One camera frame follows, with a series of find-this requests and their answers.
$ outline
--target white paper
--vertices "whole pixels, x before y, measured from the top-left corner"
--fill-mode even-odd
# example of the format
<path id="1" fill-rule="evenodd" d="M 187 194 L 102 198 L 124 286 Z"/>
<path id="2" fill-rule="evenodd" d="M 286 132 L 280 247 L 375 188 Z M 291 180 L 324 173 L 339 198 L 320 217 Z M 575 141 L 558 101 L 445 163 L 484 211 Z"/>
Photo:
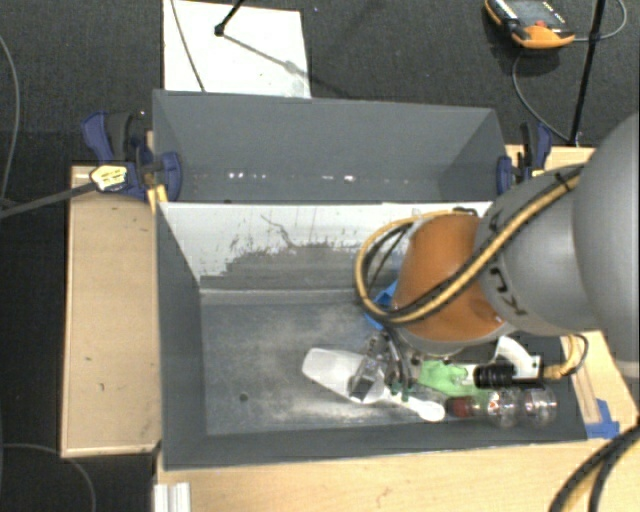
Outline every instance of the white paper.
<path id="1" fill-rule="evenodd" d="M 181 201 L 159 204 L 197 280 L 202 276 L 223 275 L 229 263 L 247 254 L 274 255 L 299 247 L 322 246 L 355 256 L 376 229 L 392 220 L 409 217 L 414 208 L 427 213 L 461 206 L 473 208 L 482 216 L 490 205 L 478 202 L 268 206 Z"/>
<path id="2" fill-rule="evenodd" d="M 310 98 L 299 12 L 241 7 L 225 36 L 214 27 L 230 5 L 175 0 L 195 68 L 207 92 Z M 170 0 L 164 0 L 164 87 L 200 91 L 180 38 Z"/>

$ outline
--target orange device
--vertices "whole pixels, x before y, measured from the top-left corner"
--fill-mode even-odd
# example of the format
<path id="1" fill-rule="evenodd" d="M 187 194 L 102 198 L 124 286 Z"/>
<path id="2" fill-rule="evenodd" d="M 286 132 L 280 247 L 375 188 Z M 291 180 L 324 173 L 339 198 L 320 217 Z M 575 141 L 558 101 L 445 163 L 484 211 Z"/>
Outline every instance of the orange device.
<path id="1" fill-rule="evenodd" d="M 532 50 L 549 50 L 575 39 L 564 17 L 540 0 L 485 0 L 489 17 L 516 43 Z"/>
<path id="2" fill-rule="evenodd" d="M 443 215 L 418 228 L 402 262 L 393 306 L 406 306 L 462 267 L 472 256 L 479 223 L 474 215 Z M 482 338 L 502 323 L 476 281 L 441 311 L 407 329 L 421 338 L 459 342 Z"/>

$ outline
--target yellow cable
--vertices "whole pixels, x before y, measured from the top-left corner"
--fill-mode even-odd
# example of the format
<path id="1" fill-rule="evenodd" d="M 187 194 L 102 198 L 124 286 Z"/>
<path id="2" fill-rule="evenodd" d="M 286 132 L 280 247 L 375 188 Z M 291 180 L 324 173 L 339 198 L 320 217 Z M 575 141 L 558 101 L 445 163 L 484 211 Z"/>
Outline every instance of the yellow cable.
<path id="1" fill-rule="evenodd" d="M 567 360 L 562 364 L 554 364 L 552 366 L 547 366 L 544 369 L 544 378 L 551 380 L 558 380 L 562 377 L 565 377 L 573 372 L 573 370 L 580 364 L 580 359 L 583 357 L 580 354 L 580 351 L 577 350 L 578 347 L 578 337 L 573 334 L 567 335 L 567 340 L 569 341 L 569 354 L 567 354 Z"/>
<path id="2" fill-rule="evenodd" d="M 434 309 L 440 307 L 448 300 L 450 300 L 460 289 L 462 289 L 469 281 L 471 281 L 482 267 L 498 252 L 498 250 L 509 240 L 509 238 L 520 229 L 526 222 L 528 222 L 533 216 L 549 206 L 551 203 L 560 199 L 562 196 L 573 190 L 579 181 L 579 175 L 573 176 L 566 181 L 563 181 L 554 189 L 550 190 L 547 194 L 541 198 L 533 201 L 527 205 L 521 212 L 519 212 L 496 236 L 496 238 L 482 251 L 482 253 L 471 263 L 469 268 L 463 272 L 458 278 L 453 281 L 445 290 L 443 290 L 437 297 L 430 300 L 426 304 L 422 305 L 416 311 L 407 313 L 403 316 L 390 318 L 388 311 L 381 309 L 371 298 L 366 285 L 362 279 L 362 266 L 368 248 L 373 242 L 383 233 L 393 229 L 394 227 L 410 224 L 418 219 L 436 217 L 440 215 L 446 215 L 451 213 L 460 212 L 434 212 L 433 214 L 426 214 L 424 216 L 410 217 L 408 219 L 402 219 L 394 222 L 390 222 L 386 226 L 378 229 L 373 235 L 371 235 L 360 248 L 356 256 L 355 263 L 355 281 L 356 291 L 363 305 L 370 313 L 376 315 L 379 318 L 385 318 L 393 324 L 405 324 L 415 320 L 419 320 L 421 317 L 429 314 Z"/>

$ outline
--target cable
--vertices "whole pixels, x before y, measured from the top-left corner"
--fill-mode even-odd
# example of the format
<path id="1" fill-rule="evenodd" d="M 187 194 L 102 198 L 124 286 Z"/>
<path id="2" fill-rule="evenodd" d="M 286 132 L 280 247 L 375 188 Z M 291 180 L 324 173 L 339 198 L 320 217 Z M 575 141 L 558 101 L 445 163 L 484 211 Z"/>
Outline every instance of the cable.
<path id="1" fill-rule="evenodd" d="M 46 446 L 41 446 L 39 444 L 30 444 L 30 443 L 7 443 L 2 445 L 2 448 L 9 450 L 35 450 L 43 453 L 48 453 L 50 455 L 59 456 L 58 452 L 53 450 L 52 448 L 47 448 Z M 73 459 L 65 459 L 64 462 L 68 462 L 71 464 L 87 484 L 89 489 L 89 494 L 91 495 L 91 512 L 96 512 L 97 509 L 97 498 L 96 498 L 96 490 L 93 486 L 93 482 L 91 481 L 91 477 L 89 477 L 87 471 L 80 465 L 80 463 L 76 462 Z"/>
<path id="2" fill-rule="evenodd" d="M 16 149 L 16 141 L 18 140 L 18 128 L 20 126 L 20 82 L 18 81 L 18 72 L 16 66 L 13 63 L 11 52 L 9 47 L 4 42 L 3 37 L 0 35 L 0 46 L 4 50 L 4 54 L 7 56 L 9 67 L 11 68 L 11 76 L 13 77 L 13 88 L 15 91 L 15 117 L 13 121 L 13 132 L 11 133 L 11 142 L 9 143 L 9 155 L 7 156 L 7 163 L 4 168 L 4 174 L 2 175 L 2 188 L 0 188 L 0 203 L 4 203 L 5 196 L 7 194 L 7 184 L 9 183 L 9 174 L 11 173 L 11 163 L 13 161 L 13 154 Z"/>
<path id="3" fill-rule="evenodd" d="M 481 270 L 484 269 L 491 258 L 509 242 L 509 240 L 525 223 L 573 190 L 578 184 L 580 171 L 581 168 L 574 169 L 568 172 L 564 177 L 560 174 L 556 174 L 558 183 L 554 182 L 552 185 L 543 189 L 529 203 L 525 204 L 522 209 L 518 210 L 509 219 L 507 219 L 504 227 L 489 237 L 452 277 L 443 281 L 411 304 L 393 311 L 382 309 L 369 297 L 369 290 L 365 284 L 366 278 L 363 274 L 363 262 L 365 257 L 372 257 L 371 255 L 368 255 L 369 248 L 374 244 L 375 240 L 379 236 L 398 226 L 412 224 L 415 220 L 421 218 L 436 217 L 447 214 L 464 215 L 464 213 L 455 211 L 434 212 L 424 216 L 394 221 L 378 229 L 364 242 L 356 255 L 355 284 L 358 297 L 360 298 L 363 307 L 372 317 L 381 323 L 395 326 L 419 321 L 428 315 L 435 314 L 471 284 L 472 280 Z"/>
<path id="4" fill-rule="evenodd" d="M 382 260 L 380 261 L 380 264 L 378 265 L 378 268 L 376 268 L 376 271 L 374 272 L 373 277 L 369 280 L 368 287 L 369 287 L 370 290 L 374 287 L 376 281 L 378 280 L 378 276 L 380 275 L 380 272 L 382 271 L 382 267 L 384 267 L 384 264 L 389 259 L 389 256 L 391 256 L 391 254 L 393 253 L 395 248 L 398 246 L 398 244 L 405 237 L 405 235 L 407 234 L 407 231 L 409 231 L 410 227 L 411 227 L 411 225 L 402 226 L 402 227 L 398 228 L 398 232 L 397 233 L 395 232 L 395 230 L 390 232 L 390 233 L 393 233 L 394 235 L 396 235 L 396 239 L 393 241 L 393 244 L 391 244 L 391 247 L 389 247 L 387 252 L 384 253 L 384 255 L 382 257 Z"/>
<path id="5" fill-rule="evenodd" d="M 398 340 L 397 334 L 393 329 L 385 329 L 385 332 L 388 335 L 387 342 L 389 343 L 389 351 L 392 354 L 392 357 L 400 364 L 400 380 L 402 381 L 402 390 L 407 391 L 411 386 L 411 370 L 409 362 L 407 361 L 406 355 L 400 349 L 400 342 Z"/>
<path id="6" fill-rule="evenodd" d="M 614 439 L 612 439 L 609 443 L 604 445 L 598 451 L 596 451 L 591 457 L 589 457 L 586 461 L 582 463 L 582 465 L 575 470 L 575 472 L 569 477 L 569 479 L 564 483 L 562 489 L 558 491 L 553 502 L 551 502 L 551 506 L 549 507 L 549 512 L 561 512 L 564 508 L 565 503 L 567 502 L 571 493 L 580 485 L 580 483 L 587 477 L 591 471 L 598 466 L 598 464 L 607 463 L 609 465 L 613 465 L 619 460 L 622 453 L 624 453 L 633 443 L 638 441 L 640 437 L 640 423 L 636 424 L 634 427 L 631 427 L 626 432 L 619 434 Z M 609 472 L 605 471 L 602 474 L 602 478 L 600 479 L 601 483 L 597 483 L 598 487 L 602 487 L 604 485 L 604 481 L 608 476 Z M 600 497 L 601 489 L 596 489 L 594 486 L 594 491 L 596 492 L 596 502 Z M 592 512 L 595 509 L 591 508 L 591 500 L 589 503 L 589 512 Z"/>
<path id="7" fill-rule="evenodd" d="M 631 432 L 628 436 L 620 442 L 602 461 L 602 466 L 596 477 L 596 481 L 591 488 L 591 497 L 589 498 L 589 512 L 596 512 L 600 505 L 600 496 L 604 490 L 604 484 L 609 478 L 611 471 L 613 471 L 616 463 L 622 458 L 622 456 L 633 446 L 635 442 L 640 438 L 640 429 Z"/>
<path id="8" fill-rule="evenodd" d="M 2 409 L 0 409 L 0 497 L 2 497 L 2 468 L 4 467 L 4 447 L 2 445 Z"/>
<path id="9" fill-rule="evenodd" d="M 191 52 L 189 51 L 189 46 L 187 46 L 187 40 L 184 37 L 184 32 L 182 32 L 182 25 L 180 25 L 180 20 L 178 19 L 178 11 L 176 10 L 175 0 L 170 0 L 170 2 L 171 2 L 171 10 L 173 11 L 173 18 L 176 20 L 176 26 L 178 27 L 178 33 L 180 34 L 180 40 L 182 41 L 182 46 L 184 47 L 184 51 L 187 53 L 187 58 L 189 59 L 189 64 L 191 64 L 191 69 L 193 70 L 193 74 L 196 76 L 196 80 L 198 81 L 200 90 L 202 92 L 207 92 L 207 90 L 204 88 L 204 84 L 202 83 L 202 79 L 200 78 L 200 74 L 196 69 L 196 65 L 193 62 L 193 57 L 191 56 Z"/>
<path id="10" fill-rule="evenodd" d="M 96 186 L 93 182 L 85 183 L 84 185 L 80 185 L 70 190 L 65 190 L 64 192 L 58 192 L 57 194 L 52 194 L 50 196 L 42 197 L 28 203 L 14 206 L 7 210 L 2 210 L 0 211 L 0 220 L 6 219 L 7 217 L 13 217 L 14 215 L 18 215 L 20 213 L 26 213 L 37 208 L 42 208 L 43 206 L 59 203 L 60 201 L 66 201 L 67 199 L 72 199 L 74 197 L 81 196 L 95 190 Z"/>
<path id="11" fill-rule="evenodd" d="M 582 334 L 569 334 L 567 338 L 569 339 L 569 355 L 567 356 L 567 360 L 563 364 L 547 366 L 544 369 L 545 379 L 558 380 L 563 377 L 574 375 L 584 365 L 587 353 L 589 352 L 589 341 Z M 578 353 L 576 350 L 578 346 L 578 339 L 582 340 L 583 349 L 579 356 L 580 359 L 575 363 L 575 355 Z"/>
<path id="12" fill-rule="evenodd" d="M 0 210 L 3 208 L 11 208 L 12 206 L 16 206 L 18 203 L 12 201 L 11 199 L 2 199 L 0 201 Z"/>
<path id="13" fill-rule="evenodd" d="M 600 36 L 600 41 L 602 41 L 603 39 L 610 39 L 610 38 L 618 35 L 627 24 L 627 18 L 628 18 L 627 7 L 626 7 L 626 5 L 624 4 L 624 2 L 622 0 L 616 0 L 616 1 L 618 2 L 618 5 L 620 5 L 620 9 L 622 10 L 622 22 L 620 23 L 618 28 L 616 28 L 613 32 L 610 32 L 608 34 Z M 588 43 L 589 42 L 589 38 L 588 37 L 579 37 L 579 38 L 577 37 L 577 38 L 575 38 L 573 40 L 573 42 L 574 43 Z M 518 54 L 518 56 L 513 61 L 513 65 L 511 66 L 511 82 L 513 83 L 513 88 L 516 91 L 516 96 L 518 96 L 518 99 L 520 100 L 520 102 L 522 103 L 524 108 L 526 108 L 533 117 L 535 117 L 542 124 L 546 125 L 554 134 L 556 134 L 558 137 L 560 137 L 564 142 L 570 142 L 570 140 L 569 140 L 570 137 L 568 135 L 563 134 L 562 132 L 560 132 L 560 130 L 558 130 L 558 129 L 554 128 L 553 126 L 551 126 L 540 114 L 538 114 L 538 112 L 525 99 L 524 94 L 520 90 L 520 85 L 518 84 L 517 69 L 518 69 L 518 63 L 520 62 L 520 58 L 522 57 L 522 54 L 523 54 L 523 51 L 521 51 Z"/>
<path id="14" fill-rule="evenodd" d="M 616 0 L 618 2 L 618 5 L 620 6 L 620 10 L 622 11 L 622 22 L 620 23 L 620 26 L 615 29 L 613 32 L 609 32 L 608 34 L 605 34 L 603 36 L 600 36 L 600 41 L 602 41 L 603 39 L 610 39 L 614 36 L 617 36 L 620 31 L 625 27 L 625 25 L 627 24 L 627 6 L 624 5 L 624 2 L 622 0 Z M 574 43 L 588 43 L 589 42 L 589 38 L 588 37 L 576 37 L 573 40 Z"/>

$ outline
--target clear plastic bottle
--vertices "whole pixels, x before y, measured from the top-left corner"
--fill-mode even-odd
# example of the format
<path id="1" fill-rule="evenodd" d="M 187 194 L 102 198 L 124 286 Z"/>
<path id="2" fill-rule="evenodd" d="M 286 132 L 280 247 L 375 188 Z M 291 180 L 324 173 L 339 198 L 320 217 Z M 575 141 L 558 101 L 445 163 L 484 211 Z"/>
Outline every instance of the clear plastic bottle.
<path id="1" fill-rule="evenodd" d="M 500 428 L 511 428 L 520 416 L 520 390 L 489 389 L 475 396 L 452 398 L 447 409 L 458 418 L 486 418 Z"/>
<path id="2" fill-rule="evenodd" d="M 458 418 L 486 418 L 500 428 L 511 428 L 523 423 L 543 428 L 552 423 L 558 403 L 550 388 L 516 387 L 483 390 L 476 396 L 451 398 L 447 410 Z"/>
<path id="3" fill-rule="evenodd" d="M 525 389 L 520 397 L 520 417 L 523 422 L 536 427 L 546 427 L 556 419 L 558 401 L 548 387 Z"/>

